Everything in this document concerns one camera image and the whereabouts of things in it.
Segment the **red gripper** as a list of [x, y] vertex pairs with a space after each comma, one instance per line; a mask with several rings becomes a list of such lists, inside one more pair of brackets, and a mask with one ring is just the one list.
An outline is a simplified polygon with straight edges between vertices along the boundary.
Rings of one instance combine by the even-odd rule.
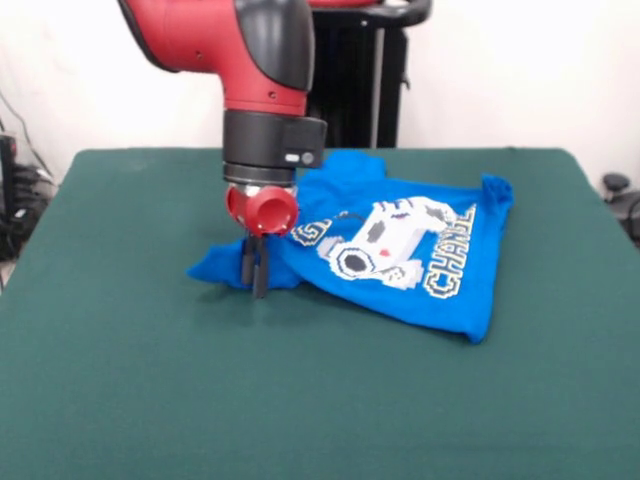
[[278, 186], [231, 184], [225, 204], [229, 215], [249, 232], [242, 246], [242, 284], [253, 285], [254, 297], [262, 299], [268, 291], [269, 255], [261, 236], [286, 235], [294, 227], [299, 213], [296, 196]]

